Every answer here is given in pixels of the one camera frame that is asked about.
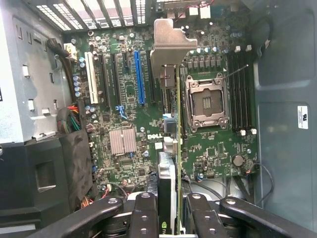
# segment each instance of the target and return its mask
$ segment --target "white pci slot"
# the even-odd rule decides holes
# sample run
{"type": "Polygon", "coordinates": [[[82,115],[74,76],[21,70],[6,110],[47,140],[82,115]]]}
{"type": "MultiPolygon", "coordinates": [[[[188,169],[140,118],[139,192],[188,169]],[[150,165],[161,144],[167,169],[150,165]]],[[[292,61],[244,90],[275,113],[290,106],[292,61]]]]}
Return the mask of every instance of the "white pci slot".
{"type": "Polygon", "coordinates": [[[90,102],[91,104],[97,104],[98,91],[97,91],[95,69],[93,64],[93,54],[91,52],[85,52],[85,60],[86,60],[90,102]]]}

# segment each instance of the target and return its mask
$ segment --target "sticker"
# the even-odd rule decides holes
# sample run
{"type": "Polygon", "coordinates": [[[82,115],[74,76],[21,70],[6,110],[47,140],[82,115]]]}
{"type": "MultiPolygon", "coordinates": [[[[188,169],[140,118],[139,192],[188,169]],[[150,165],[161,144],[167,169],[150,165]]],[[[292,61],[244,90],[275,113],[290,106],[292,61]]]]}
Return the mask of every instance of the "sticker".
{"type": "Polygon", "coordinates": [[[308,129],[308,107],[307,106],[297,107],[297,117],[298,117],[298,128],[308,129]]]}

